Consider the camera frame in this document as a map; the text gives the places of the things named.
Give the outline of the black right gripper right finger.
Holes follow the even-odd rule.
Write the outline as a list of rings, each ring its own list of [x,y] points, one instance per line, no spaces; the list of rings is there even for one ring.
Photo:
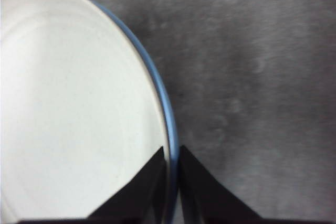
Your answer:
[[[179,186],[185,223],[262,223],[263,218],[219,183],[186,147],[180,147]]]

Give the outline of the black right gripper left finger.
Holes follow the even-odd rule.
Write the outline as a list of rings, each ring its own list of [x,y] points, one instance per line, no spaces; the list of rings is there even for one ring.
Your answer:
[[[104,202],[89,223],[162,223],[166,195],[166,161],[160,147],[141,170]]]

